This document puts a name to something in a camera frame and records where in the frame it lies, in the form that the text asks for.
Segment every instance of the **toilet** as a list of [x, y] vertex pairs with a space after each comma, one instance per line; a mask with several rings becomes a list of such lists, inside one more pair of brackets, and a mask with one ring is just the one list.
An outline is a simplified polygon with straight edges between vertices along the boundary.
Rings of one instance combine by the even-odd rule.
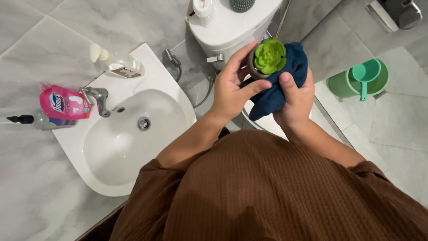
[[[255, 1], [252, 8], [243, 13], [232, 10], [229, 0], [212, 1], [210, 15], [213, 18], [208, 27], [201, 25], [197, 14], [191, 16], [190, 30], [207, 54], [207, 61], [213, 63], [218, 70], [223, 70], [229, 58], [244, 45], [256, 40], [261, 42], [268, 29], [273, 15], [281, 5], [282, 0]], [[245, 104], [242, 113], [257, 129], [269, 131], [286, 139], [284, 132], [273, 119], [272, 114], [252, 122], [248, 114], [254, 106], [253, 102]]]

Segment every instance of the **person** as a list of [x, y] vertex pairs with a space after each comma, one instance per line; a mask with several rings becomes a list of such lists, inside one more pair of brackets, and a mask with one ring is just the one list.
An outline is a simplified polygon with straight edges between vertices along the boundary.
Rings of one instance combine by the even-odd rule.
[[300, 89], [280, 76], [286, 103], [273, 116], [289, 142], [261, 130], [217, 140], [271, 87], [239, 88], [255, 45], [217, 76], [211, 109], [141, 168], [110, 240], [427, 240], [428, 210], [309, 119], [310, 69]]

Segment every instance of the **blue cloth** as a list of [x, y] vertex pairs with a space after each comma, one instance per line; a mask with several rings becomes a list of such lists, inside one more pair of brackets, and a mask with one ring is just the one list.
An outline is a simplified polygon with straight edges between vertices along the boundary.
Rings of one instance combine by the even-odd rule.
[[[270, 115], [284, 106], [284, 92], [279, 84], [280, 74], [283, 72], [291, 73], [299, 88], [302, 87], [306, 81], [306, 76], [308, 74], [308, 58], [303, 51], [303, 46], [299, 42], [292, 42], [284, 44], [284, 47], [287, 51], [287, 63], [280, 71], [271, 74], [267, 79], [272, 83], [272, 88], [264, 90], [250, 99], [254, 103], [254, 107], [249, 114], [249, 119], [252, 121]], [[254, 82], [253, 78], [247, 79], [242, 82], [241, 88], [251, 82]]]

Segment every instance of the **toilet tank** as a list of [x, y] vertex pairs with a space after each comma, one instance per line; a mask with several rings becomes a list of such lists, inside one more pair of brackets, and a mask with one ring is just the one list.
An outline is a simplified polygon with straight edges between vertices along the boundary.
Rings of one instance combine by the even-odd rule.
[[243, 13], [232, 10], [229, 0], [212, 0], [214, 19], [209, 28], [201, 26], [198, 16], [189, 18], [193, 35], [207, 57], [224, 55], [224, 62], [214, 63], [223, 70], [232, 54], [244, 45], [256, 40], [261, 42], [273, 15], [282, 0], [256, 0], [253, 7]]

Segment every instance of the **refill pouch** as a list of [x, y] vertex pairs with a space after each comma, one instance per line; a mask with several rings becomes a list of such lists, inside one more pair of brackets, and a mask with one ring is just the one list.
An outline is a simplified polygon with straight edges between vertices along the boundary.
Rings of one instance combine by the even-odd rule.
[[82, 93], [57, 85], [42, 84], [40, 107], [51, 118], [80, 120], [89, 118], [91, 106]]

